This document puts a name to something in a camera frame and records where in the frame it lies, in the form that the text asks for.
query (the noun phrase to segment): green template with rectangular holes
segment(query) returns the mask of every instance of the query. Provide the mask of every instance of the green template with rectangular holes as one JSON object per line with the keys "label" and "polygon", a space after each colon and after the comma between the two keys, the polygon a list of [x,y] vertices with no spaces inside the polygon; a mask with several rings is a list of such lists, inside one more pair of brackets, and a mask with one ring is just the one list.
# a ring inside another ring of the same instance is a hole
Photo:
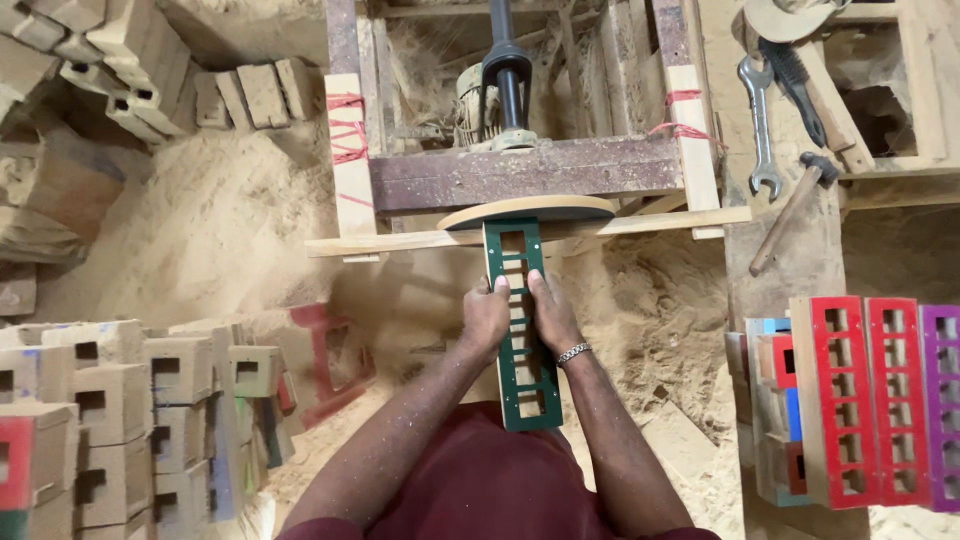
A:
{"label": "green template with rectangular holes", "polygon": [[[493,219],[484,222],[486,235],[487,264],[490,266],[491,283],[498,276],[505,275],[504,261],[527,261],[527,271],[540,270],[543,274],[543,254],[540,249],[540,223],[536,217],[515,219]],[[518,255],[503,255],[503,246],[500,236],[504,233],[522,233],[524,250]],[[510,290],[511,295],[530,294],[527,287]],[[512,319],[511,327],[516,325],[530,325],[533,321],[529,317]],[[516,364],[517,356],[535,356],[539,372],[535,373],[537,382],[533,384],[517,384]],[[557,365],[553,361],[549,350],[539,338],[535,339],[533,349],[514,349],[511,333],[500,343],[499,362],[500,399],[503,408],[503,425],[507,431],[540,430],[555,428],[564,423],[564,412],[560,404],[560,387],[557,384]],[[522,392],[539,391],[543,397],[540,416],[520,416],[519,394]]]}

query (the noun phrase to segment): wooden handle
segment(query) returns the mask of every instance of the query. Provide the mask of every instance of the wooden handle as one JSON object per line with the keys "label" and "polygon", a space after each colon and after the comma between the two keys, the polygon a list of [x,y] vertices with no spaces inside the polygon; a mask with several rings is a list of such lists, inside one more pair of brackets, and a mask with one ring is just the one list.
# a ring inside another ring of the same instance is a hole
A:
{"label": "wooden handle", "polygon": [[797,184],[797,188],[793,190],[793,195],[790,196],[790,200],[786,202],[786,206],[783,207],[780,215],[777,216],[777,221],[774,222],[774,226],[770,229],[770,232],[767,233],[767,237],[763,240],[763,244],[760,245],[759,251],[756,252],[754,261],[750,263],[750,274],[753,277],[758,276],[759,273],[766,268],[771,254],[774,249],[777,248],[778,244],[780,244],[783,233],[786,233],[786,224],[790,221],[790,218],[793,217],[793,214],[797,213],[797,208],[800,206],[800,203],[806,199],[806,196],[813,190],[813,187],[820,182],[823,174],[824,171],[820,170],[820,167],[817,166],[810,166],[806,169],[804,177],[800,179],[800,183]]}

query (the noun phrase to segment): silver bracelet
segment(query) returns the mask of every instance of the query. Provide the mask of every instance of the silver bracelet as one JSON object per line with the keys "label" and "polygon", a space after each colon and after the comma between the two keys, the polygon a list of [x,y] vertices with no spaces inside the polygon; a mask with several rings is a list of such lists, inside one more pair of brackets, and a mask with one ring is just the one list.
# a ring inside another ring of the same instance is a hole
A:
{"label": "silver bracelet", "polygon": [[593,348],[590,347],[590,344],[589,344],[589,343],[581,343],[580,345],[575,345],[575,346],[574,346],[572,349],[570,349],[569,351],[563,353],[563,354],[560,355],[560,356],[557,356],[557,365],[558,365],[558,366],[563,366],[564,364],[566,364],[566,362],[567,362],[568,360],[570,360],[570,359],[573,358],[574,356],[582,353],[583,351],[592,351],[592,350],[593,350]]}

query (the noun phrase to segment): hand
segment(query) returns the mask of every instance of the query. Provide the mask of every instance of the hand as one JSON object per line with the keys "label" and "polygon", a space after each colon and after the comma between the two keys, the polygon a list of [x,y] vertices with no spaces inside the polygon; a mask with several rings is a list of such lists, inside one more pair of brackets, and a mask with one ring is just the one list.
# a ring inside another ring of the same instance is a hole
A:
{"label": "hand", "polygon": [[487,277],[480,278],[464,296],[464,333],[460,340],[484,358],[491,357],[510,327],[510,284],[499,276],[490,292]]}
{"label": "hand", "polygon": [[531,270],[527,274],[527,287],[537,305],[534,321],[540,340],[554,356],[562,355],[585,341],[577,326],[573,305],[564,297],[560,284],[553,276],[548,274],[544,281],[540,271]]}

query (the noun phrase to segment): maroon shirt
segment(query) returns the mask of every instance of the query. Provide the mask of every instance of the maroon shirt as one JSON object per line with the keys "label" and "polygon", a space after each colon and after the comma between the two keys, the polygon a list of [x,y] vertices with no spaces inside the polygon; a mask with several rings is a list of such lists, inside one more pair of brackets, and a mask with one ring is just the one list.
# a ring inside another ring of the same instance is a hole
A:
{"label": "maroon shirt", "polygon": [[[321,518],[277,540],[613,539],[595,493],[558,430],[508,433],[497,402],[458,406],[366,533]],[[658,540],[719,540],[699,528]]]}

